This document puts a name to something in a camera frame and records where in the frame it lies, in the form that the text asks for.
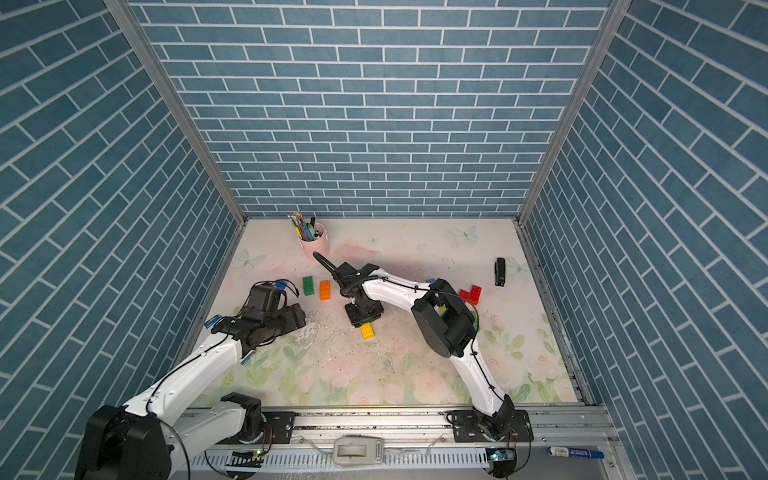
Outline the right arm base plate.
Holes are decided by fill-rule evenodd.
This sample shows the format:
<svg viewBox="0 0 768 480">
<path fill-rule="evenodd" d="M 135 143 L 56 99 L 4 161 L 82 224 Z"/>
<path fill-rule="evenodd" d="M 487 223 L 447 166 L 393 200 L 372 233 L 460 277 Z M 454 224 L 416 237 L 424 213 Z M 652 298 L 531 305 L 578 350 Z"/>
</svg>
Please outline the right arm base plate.
<svg viewBox="0 0 768 480">
<path fill-rule="evenodd" d="M 475 409 L 452 410 L 445 415 L 456 443 L 523 442 L 534 440 L 528 412 L 488 416 Z"/>
</svg>

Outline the orange lego brick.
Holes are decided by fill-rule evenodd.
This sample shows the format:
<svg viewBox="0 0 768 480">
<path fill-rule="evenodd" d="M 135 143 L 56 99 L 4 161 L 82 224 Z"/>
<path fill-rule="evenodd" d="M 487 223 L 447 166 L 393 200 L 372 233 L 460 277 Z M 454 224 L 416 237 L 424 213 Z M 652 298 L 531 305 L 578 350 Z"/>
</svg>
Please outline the orange lego brick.
<svg viewBox="0 0 768 480">
<path fill-rule="evenodd" d="M 331 282 L 329 280 L 319 282 L 319 298 L 321 301 L 331 299 Z"/>
</svg>

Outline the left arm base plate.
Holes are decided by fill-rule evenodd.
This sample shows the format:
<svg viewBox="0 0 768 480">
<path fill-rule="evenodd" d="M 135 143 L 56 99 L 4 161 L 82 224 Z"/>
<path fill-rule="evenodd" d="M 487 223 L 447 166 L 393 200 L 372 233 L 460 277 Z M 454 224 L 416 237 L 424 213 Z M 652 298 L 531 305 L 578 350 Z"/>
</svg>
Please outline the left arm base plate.
<svg viewBox="0 0 768 480">
<path fill-rule="evenodd" d="M 242 444 L 289 444 L 295 419 L 296 413 L 292 411 L 247 413 L 236 439 Z"/>
</svg>

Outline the dark green lego brick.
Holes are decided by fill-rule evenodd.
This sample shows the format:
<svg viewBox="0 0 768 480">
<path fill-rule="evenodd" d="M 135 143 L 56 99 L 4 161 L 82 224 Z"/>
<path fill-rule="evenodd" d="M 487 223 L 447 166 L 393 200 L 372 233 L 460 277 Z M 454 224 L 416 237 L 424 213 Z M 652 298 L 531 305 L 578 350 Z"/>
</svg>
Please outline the dark green lego brick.
<svg viewBox="0 0 768 480">
<path fill-rule="evenodd" d="M 315 294 L 314 279 L 312 276 L 306 276 L 302 279 L 302 289 L 305 296 Z"/>
</svg>

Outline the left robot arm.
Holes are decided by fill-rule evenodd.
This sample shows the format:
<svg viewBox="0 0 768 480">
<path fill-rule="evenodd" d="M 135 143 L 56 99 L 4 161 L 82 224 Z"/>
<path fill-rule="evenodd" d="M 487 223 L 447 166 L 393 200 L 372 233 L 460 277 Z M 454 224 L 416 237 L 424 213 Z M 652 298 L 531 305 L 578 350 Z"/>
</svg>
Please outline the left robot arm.
<svg viewBox="0 0 768 480">
<path fill-rule="evenodd" d="M 167 479 L 222 440 L 271 445 L 274 430 L 258 398 L 231 392 L 206 414 L 183 414 L 225 371 L 305 325 L 305 312 L 285 291 L 268 282 L 254 285 L 237 315 L 206 322 L 209 336 L 179 365 L 122 405 L 104 405 L 89 418 L 76 478 Z"/>
</svg>

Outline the yellow lego brick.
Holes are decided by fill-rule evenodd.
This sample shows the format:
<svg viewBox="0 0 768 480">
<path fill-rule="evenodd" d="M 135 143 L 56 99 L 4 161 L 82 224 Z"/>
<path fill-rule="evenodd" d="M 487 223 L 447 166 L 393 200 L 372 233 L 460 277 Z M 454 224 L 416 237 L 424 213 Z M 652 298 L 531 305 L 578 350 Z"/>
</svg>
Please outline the yellow lego brick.
<svg viewBox="0 0 768 480">
<path fill-rule="evenodd" d="M 374 338 L 375 333 L 372 327 L 372 324 L 370 322 L 365 323 L 359 327 L 362 339 L 364 341 L 371 340 Z"/>
</svg>

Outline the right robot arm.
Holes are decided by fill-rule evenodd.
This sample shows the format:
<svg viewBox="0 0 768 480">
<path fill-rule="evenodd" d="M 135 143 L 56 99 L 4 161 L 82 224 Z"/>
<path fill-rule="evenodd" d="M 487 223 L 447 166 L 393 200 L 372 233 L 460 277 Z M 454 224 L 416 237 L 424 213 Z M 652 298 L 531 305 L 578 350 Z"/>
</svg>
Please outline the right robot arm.
<svg viewBox="0 0 768 480">
<path fill-rule="evenodd" d="M 479 344 L 475 310 L 444 279 L 418 283 L 393 276 L 374 264 L 356 269 L 345 262 L 334 265 L 318 252 L 317 262 L 331 274 L 356 328 L 379 319 L 384 305 L 411 313 L 427 345 L 450 360 L 470 393 L 481 432 L 499 441 L 512 429 L 516 409 L 510 396 L 495 381 Z"/>
</svg>

